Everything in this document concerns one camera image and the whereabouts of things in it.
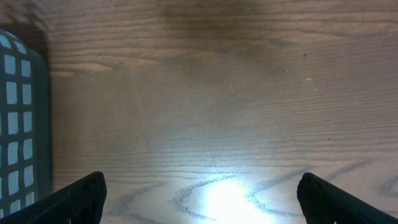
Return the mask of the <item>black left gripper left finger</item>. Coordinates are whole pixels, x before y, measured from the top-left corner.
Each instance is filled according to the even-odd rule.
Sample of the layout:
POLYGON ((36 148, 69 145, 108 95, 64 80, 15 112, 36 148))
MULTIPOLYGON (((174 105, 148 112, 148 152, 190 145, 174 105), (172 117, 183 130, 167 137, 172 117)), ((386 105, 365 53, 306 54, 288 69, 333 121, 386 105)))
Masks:
POLYGON ((99 224, 107 196, 104 174, 93 172, 1 219, 2 224, 99 224))

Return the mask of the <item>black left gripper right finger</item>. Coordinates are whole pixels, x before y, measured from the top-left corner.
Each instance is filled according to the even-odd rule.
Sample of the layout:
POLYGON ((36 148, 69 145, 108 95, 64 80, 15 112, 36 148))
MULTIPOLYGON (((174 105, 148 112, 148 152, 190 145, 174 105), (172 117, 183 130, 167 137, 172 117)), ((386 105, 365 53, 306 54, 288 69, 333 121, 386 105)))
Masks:
POLYGON ((397 218, 306 172, 297 199, 307 224, 397 224, 397 218))

